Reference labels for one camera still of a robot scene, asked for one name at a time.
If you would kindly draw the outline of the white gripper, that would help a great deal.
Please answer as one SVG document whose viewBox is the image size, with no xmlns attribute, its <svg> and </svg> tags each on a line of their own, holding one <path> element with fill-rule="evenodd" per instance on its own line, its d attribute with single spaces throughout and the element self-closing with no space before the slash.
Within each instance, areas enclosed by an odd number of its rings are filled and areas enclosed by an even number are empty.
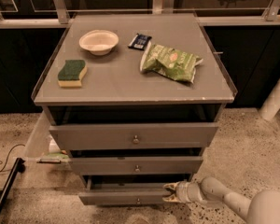
<svg viewBox="0 0 280 224">
<path fill-rule="evenodd" d="M 177 203 L 178 201 L 181 203 L 201 203 L 203 201 L 203 194 L 197 183 L 190 183 L 186 181 L 167 183 L 163 185 L 163 188 L 175 191 L 176 196 L 171 194 L 162 198 L 168 203 Z"/>
</svg>

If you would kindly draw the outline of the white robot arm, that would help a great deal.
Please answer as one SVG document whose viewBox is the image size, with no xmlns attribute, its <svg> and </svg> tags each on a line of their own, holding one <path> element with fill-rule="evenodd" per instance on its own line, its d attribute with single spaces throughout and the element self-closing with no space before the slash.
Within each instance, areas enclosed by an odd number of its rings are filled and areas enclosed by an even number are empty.
<svg viewBox="0 0 280 224">
<path fill-rule="evenodd" d="M 280 192 L 276 190 L 263 190 L 248 199 L 213 177 L 200 183 L 179 181 L 163 187 L 171 192 L 163 197 L 168 203 L 224 203 L 246 224 L 280 224 Z"/>
</svg>

